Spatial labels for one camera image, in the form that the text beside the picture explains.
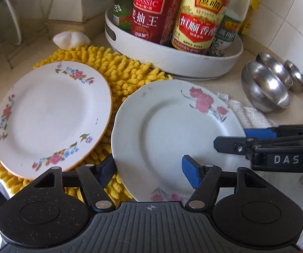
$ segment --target white towel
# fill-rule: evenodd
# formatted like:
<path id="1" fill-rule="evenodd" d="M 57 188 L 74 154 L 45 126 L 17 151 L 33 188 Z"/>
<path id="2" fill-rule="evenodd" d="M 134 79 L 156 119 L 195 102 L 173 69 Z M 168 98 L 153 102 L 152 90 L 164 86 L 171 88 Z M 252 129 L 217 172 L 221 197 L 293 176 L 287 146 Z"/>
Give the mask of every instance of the white towel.
<path id="1" fill-rule="evenodd" d="M 243 128 L 267 128 L 275 127 L 277 123 L 269 120 L 263 113 L 244 106 L 241 102 L 230 100 L 229 95 L 217 93 L 217 96 L 223 100 L 236 114 Z M 291 198 L 303 209 L 303 174 L 302 173 L 281 173 L 281 172 L 256 172 L 274 187 Z M 303 249 L 303 232 L 297 245 Z"/>

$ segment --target yellow bottle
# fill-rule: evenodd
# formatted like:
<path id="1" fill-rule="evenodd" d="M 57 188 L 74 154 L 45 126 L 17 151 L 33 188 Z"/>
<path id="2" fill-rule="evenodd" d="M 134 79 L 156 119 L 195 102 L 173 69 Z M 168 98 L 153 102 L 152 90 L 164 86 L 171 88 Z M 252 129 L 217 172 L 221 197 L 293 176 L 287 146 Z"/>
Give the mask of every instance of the yellow bottle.
<path id="1" fill-rule="evenodd" d="M 230 0 L 181 0 L 171 44 L 178 50 L 205 55 Z"/>

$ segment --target plate rim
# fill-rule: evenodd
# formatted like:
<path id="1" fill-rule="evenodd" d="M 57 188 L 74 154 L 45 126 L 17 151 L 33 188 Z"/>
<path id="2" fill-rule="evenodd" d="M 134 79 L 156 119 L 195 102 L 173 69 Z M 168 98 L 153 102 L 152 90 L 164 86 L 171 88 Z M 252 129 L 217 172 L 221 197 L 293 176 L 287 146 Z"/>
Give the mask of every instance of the plate rim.
<path id="1" fill-rule="evenodd" d="M 220 99 L 215 93 L 211 92 L 211 91 L 210 91 L 209 89 L 207 89 L 207 88 L 204 88 L 204 87 L 202 87 L 202 86 L 196 85 L 196 84 L 194 84 L 194 83 L 192 83 L 192 82 L 188 82 L 188 81 L 184 81 L 184 80 L 179 80 L 179 79 L 173 79 L 173 80 L 171 80 L 171 81 L 176 81 L 176 82 L 180 82 L 180 83 L 192 85 L 193 87 L 197 87 L 197 88 L 203 89 L 203 90 L 206 91 L 205 93 L 211 94 L 214 98 L 220 100 L 220 101 L 221 101 L 227 108 L 229 108 L 230 111 L 233 113 L 233 115 L 235 116 L 235 118 L 236 118 L 237 121 L 238 121 L 239 126 L 240 126 L 241 129 L 243 130 L 243 134 L 244 134 L 244 137 L 245 137 L 244 128 L 243 128 L 241 122 L 239 121 L 237 115 L 236 115 L 236 114 L 234 113 L 234 111 L 228 106 L 228 104 L 226 104 L 222 99 Z M 165 82 L 169 82 L 169 80 L 158 81 L 158 82 L 159 82 L 159 83 L 165 83 Z M 137 93 L 139 90 L 142 91 L 142 90 L 143 90 L 143 87 L 139 88 L 139 89 L 138 89 L 136 92 L 134 92 L 133 94 Z M 124 106 L 123 106 L 123 104 L 122 104 L 122 105 L 119 107 L 116 116 L 118 115 L 119 111 L 120 111 L 120 110 L 123 110 L 123 109 L 125 109 L 125 108 L 124 108 Z M 117 117 L 115 117 L 114 127 L 113 127 L 113 130 L 112 130 L 112 136 L 115 134 L 115 129 L 116 129 L 116 127 L 117 127 L 116 121 L 117 121 Z M 115 151 L 113 151 L 113 150 L 114 150 L 113 143 L 115 144 L 115 140 L 112 140 L 112 138 L 111 138 L 112 154 L 113 154 L 113 157 L 114 157 L 114 152 L 115 152 Z M 124 184 L 124 186 L 125 186 L 125 188 L 127 189 L 127 191 L 133 196 L 133 198 L 134 198 L 135 200 L 139 201 L 138 199 L 136 199 L 137 197 L 135 197 L 135 196 L 131 193 L 130 189 L 129 189 L 125 184 Z"/>
<path id="2" fill-rule="evenodd" d="M 43 66 L 47 66 L 47 65 L 56 65 L 57 63 L 77 63 L 77 64 L 81 64 L 83 66 L 86 66 L 86 67 L 90 67 L 84 63 L 80 63 L 80 62 L 73 62 L 73 61 L 56 61 L 54 63 L 50 63 L 50 64 L 45 64 Z M 14 87 L 27 75 L 29 75 L 31 72 L 35 71 L 35 70 L 38 70 L 40 67 L 37 67 L 36 69 L 33 69 L 31 70 L 30 72 L 26 73 L 23 77 L 21 77 L 11 88 L 10 90 L 6 93 L 6 95 L 4 96 L 4 98 L 2 99 L 2 101 L 0 102 L 0 108 L 2 106 L 2 104 L 4 103 L 5 99 L 8 98 L 9 94 L 13 91 Z M 100 77 L 106 82 L 106 85 L 108 87 L 108 90 L 109 90 L 109 93 L 110 93 L 110 113 L 109 113 L 109 116 L 108 116 L 108 120 L 107 120 L 107 123 L 105 125 L 105 128 L 101 134 L 101 136 L 99 137 L 99 139 L 94 143 L 94 146 L 88 151 L 88 153 L 86 153 L 81 159 L 79 159 L 78 161 L 76 161 L 75 163 L 73 163 L 73 165 L 69 166 L 68 168 L 64 169 L 63 172 L 66 172 L 66 171 L 70 171 L 72 168 L 74 168 L 75 166 L 77 166 L 80 162 L 82 162 L 86 157 L 88 157 L 90 155 L 90 153 L 96 148 L 96 146 L 100 143 L 100 141 L 102 140 L 104 134 L 106 133 L 107 131 L 107 128 L 108 128 L 108 125 L 110 123 L 110 119 L 111 119 L 111 116 L 113 114 L 113 95 L 112 95 L 112 90 L 110 88 L 110 85 L 108 83 L 108 81 L 105 79 L 105 77 L 95 68 L 93 67 L 90 67 L 92 70 L 98 72 L 98 74 L 100 75 Z M 12 175 L 16 176 L 16 177 L 19 177 L 19 178 L 22 178 L 22 179 L 25 179 L 25 180 L 30 180 L 30 181 L 33 181 L 34 179 L 33 178 L 29 178 L 29 177 L 24 177 L 18 173 L 15 173 L 13 172 L 12 170 L 10 170 L 6 165 L 5 163 L 0 159 L 0 163 L 2 164 L 2 166 L 8 171 L 10 172 Z"/>

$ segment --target white sponge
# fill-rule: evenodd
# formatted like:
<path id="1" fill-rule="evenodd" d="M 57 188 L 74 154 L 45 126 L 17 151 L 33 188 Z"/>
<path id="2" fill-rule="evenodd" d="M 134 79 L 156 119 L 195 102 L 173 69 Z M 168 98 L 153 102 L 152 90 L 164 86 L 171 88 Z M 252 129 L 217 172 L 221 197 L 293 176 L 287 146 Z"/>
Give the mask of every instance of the white sponge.
<path id="1" fill-rule="evenodd" d="M 53 42 L 62 50 L 76 48 L 80 45 L 88 45 L 90 39 L 82 32 L 64 31 L 53 37 Z"/>

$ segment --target pink flower pattern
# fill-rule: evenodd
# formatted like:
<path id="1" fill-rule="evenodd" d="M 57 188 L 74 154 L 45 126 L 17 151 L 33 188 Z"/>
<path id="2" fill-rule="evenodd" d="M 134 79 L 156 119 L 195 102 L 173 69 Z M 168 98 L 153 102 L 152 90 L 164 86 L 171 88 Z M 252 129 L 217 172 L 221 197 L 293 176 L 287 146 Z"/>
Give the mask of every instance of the pink flower pattern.
<path id="1" fill-rule="evenodd" d="M 204 92 L 200 88 L 194 88 L 192 87 L 190 90 L 190 96 L 193 98 L 197 98 L 199 95 L 203 95 Z"/>
<path id="2" fill-rule="evenodd" d="M 188 199 L 180 196 L 179 194 L 173 193 L 169 196 L 161 188 L 156 188 L 152 192 L 151 201 L 153 202 L 185 202 Z"/>
<path id="3" fill-rule="evenodd" d="M 14 100 L 15 97 L 16 96 L 14 94 L 8 97 L 9 103 L 6 104 L 3 110 L 3 114 L 0 118 L 0 129 L 3 129 L 4 131 L 6 131 L 8 127 L 8 120 L 12 114 L 12 107 L 15 104 L 15 100 Z M 7 136 L 8 134 L 6 132 L 2 132 L 2 134 L 0 135 L 0 141 L 2 140 L 4 141 Z"/>
<path id="4" fill-rule="evenodd" d="M 228 114 L 228 110 L 225 107 L 218 106 L 216 109 L 212 107 L 214 100 L 213 97 L 204 93 L 201 88 L 194 88 L 192 87 L 189 90 L 189 94 L 192 97 L 188 97 L 183 93 L 183 90 L 181 90 L 181 94 L 190 100 L 195 100 L 195 106 L 191 105 L 192 108 L 197 109 L 199 112 L 207 114 L 209 112 L 212 112 L 213 115 L 216 117 L 217 120 L 219 120 L 221 123 L 223 123 Z"/>
<path id="5" fill-rule="evenodd" d="M 226 115 L 226 114 L 229 112 L 226 108 L 224 108 L 224 107 L 222 107 L 222 106 L 218 106 L 218 107 L 217 107 L 217 111 L 218 111 L 218 113 L 221 114 L 221 115 Z"/>
<path id="6" fill-rule="evenodd" d="M 53 156 L 51 156 L 49 163 L 56 165 L 57 163 L 59 163 L 62 160 L 62 158 L 63 157 L 61 155 L 53 155 Z"/>
<path id="7" fill-rule="evenodd" d="M 92 137 L 89 136 L 90 134 L 83 134 L 81 135 L 80 138 L 80 142 L 85 142 L 87 144 L 92 142 Z M 44 157 L 41 158 L 37 163 L 34 162 L 32 165 L 32 169 L 34 169 L 35 171 L 38 171 L 42 164 L 45 164 L 46 166 L 49 165 L 56 165 L 61 161 L 65 161 L 65 159 L 67 159 L 69 156 L 73 155 L 74 153 L 78 152 L 79 149 L 77 147 L 78 142 L 75 142 L 74 144 L 70 145 L 68 148 L 65 148 L 59 152 L 55 152 L 53 153 L 52 156 L 50 157 Z"/>
<path id="8" fill-rule="evenodd" d="M 87 75 L 84 74 L 81 70 L 73 69 L 67 67 L 64 71 L 61 69 L 62 63 L 57 65 L 55 69 L 56 73 L 62 71 L 63 74 L 70 76 L 72 79 L 79 80 L 81 83 L 91 85 L 94 82 L 94 77 L 87 78 Z"/>
<path id="9" fill-rule="evenodd" d="M 197 97 L 195 106 L 200 112 L 208 113 L 212 104 L 213 98 L 210 95 L 202 94 Z"/>

